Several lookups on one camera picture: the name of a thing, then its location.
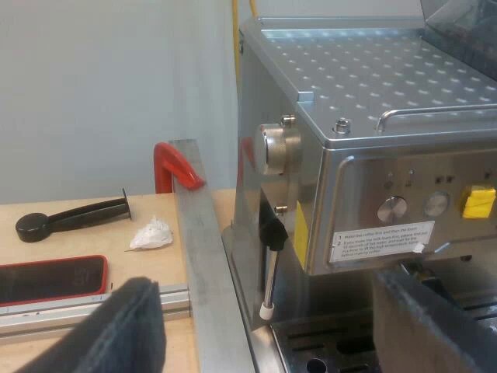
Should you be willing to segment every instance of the wooden countertop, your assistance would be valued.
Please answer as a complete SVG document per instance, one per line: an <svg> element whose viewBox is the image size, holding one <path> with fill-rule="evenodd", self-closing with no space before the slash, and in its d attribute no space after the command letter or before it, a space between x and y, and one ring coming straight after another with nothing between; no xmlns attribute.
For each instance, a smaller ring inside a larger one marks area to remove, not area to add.
<svg viewBox="0 0 497 373"><path fill-rule="evenodd" d="M235 209L235 190L216 190L212 193L220 230L229 225ZM67 258L102 254L109 261L108 288L118 288L127 279L146 276L160 285L188 282L182 258L182 243L176 217L175 195L152 194L129 196L133 221L119 220L70 232L54 233L37 243L24 243L17 237L14 225L31 212L54 214L70 208L106 200L64 200L35 204L7 204L0 206L0 263L20 263L35 260ZM125 252L139 228L155 215L171 227L174 242L164 249L144 252ZM167 336L164 372L197 372L193 320L178 319L165 324ZM46 338L22 343L0 345L0 371L14 371L46 350L58 338Z"/></svg>

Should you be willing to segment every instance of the metal bolt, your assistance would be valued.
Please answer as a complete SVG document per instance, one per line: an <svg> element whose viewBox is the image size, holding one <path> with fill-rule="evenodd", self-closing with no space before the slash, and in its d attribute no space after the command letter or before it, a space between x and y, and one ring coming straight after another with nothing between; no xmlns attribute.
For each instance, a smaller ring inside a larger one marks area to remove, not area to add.
<svg viewBox="0 0 497 373"><path fill-rule="evenodd" d="M340 118L335 122L335 130L337 134L348 134L350 132L350 120Z"/></svg>
<svg viewBox="0 0 497 373"><path fill-rule="evenodd" d="M295 116L293 114L281 116L280 119L281 127L292 127L294 124L295 124Z"/></svg>
<svg viewBox="0 0 497 373"><path fill-rule="evenodd" d="M274 207L274 212L276 212L276 215L283 215L287 211L288 211L288 206L275 206Z"/></svg>

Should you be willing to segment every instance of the yellow label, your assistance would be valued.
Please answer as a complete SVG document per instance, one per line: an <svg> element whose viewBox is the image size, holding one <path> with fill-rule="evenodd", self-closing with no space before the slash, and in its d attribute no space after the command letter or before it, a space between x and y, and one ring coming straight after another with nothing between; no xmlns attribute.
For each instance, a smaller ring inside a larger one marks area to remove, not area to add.
<svg viewBox="0 0 497 373"><path fill-rule="evenodd" d="M308 234L308 223L305 221L301 203L297 201L297 210L295 211L294 249L303 269L305 266L305 257L308 253Z"/></svg>
<svg viewBox="0 0 497 373"><path fill-rule="evenodd" d="M483 186L473 186L471 194L466 200L463 218L483 219L490 216L495 200L495 189L484 189Z"/></svg>

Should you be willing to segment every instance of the espresso machine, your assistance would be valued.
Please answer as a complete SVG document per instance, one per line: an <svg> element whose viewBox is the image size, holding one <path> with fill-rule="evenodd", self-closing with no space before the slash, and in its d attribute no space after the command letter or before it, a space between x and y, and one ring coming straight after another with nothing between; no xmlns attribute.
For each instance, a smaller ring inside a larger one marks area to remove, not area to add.
<svg viewBox="0 0 497 373"><path fill-rule="evenodd" d="M240 29L223 241L257 371L382 371L385 268L497 330L497 4L440 3Z"/></svg>

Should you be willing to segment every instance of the white wall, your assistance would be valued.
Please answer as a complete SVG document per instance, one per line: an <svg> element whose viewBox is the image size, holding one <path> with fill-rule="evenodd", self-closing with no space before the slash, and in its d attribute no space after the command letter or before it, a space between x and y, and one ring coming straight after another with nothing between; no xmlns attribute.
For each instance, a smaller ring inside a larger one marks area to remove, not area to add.
<svg viewBox="0 0 497 373"><path fill-rule="evenodd" d="M257 5L420 12L418 0ZM236 113L231 0L0 2L0 203L153 193L153 145L173 138L197 138L211 188L233 187Z"/></svg>

